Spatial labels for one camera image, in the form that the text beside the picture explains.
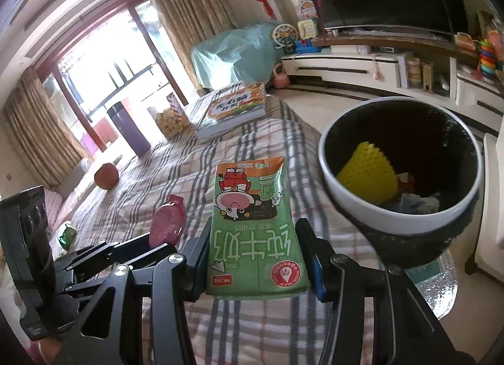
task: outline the striped curtain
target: striped curtain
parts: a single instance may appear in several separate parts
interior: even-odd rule
[[[200,82],[191,62],[191,48],[222,31],[236,28],[224,0],[150,0],[196,89]]]
[[[2,117],[24,164],[49,189],[56,189],[81,159],[89,156],[49,102],[31,67],[11,92]]]

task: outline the cabinet drawer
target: cabinet drawer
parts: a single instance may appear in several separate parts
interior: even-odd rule
[[[457,78],[458,106],[480,106],[502,116],[504,112],[504,99],[496,88],[479,85],[476,82]]]
[[[375,82],[375,62],[369,58],[313,58],[286,59],[282,61],[288,75],[322,77],[326,81],[352,83],[367,86]],[[400,86],[399,64],[394,61],[377,60],[384,82]]]

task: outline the red circular logo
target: red circular logo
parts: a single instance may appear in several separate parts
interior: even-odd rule
[[[271,279],[279,287],[290,287],[294,285],[301,276],[301,269],[294,261],[281,261],[273,266]]]

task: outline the pink kettle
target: pink kettle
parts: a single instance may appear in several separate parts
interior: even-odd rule
[[[277,89],[286,88],[290,85],[289,76],[281,62],[273,67],[273,85]]]

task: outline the pink pouch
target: pink pouch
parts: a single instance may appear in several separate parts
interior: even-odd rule
[[[183,197],[170,195],[168,202],[154,213],[149,235],[150,248],[156,248],[164,243],[176,246],[186,229],[186,221]]]

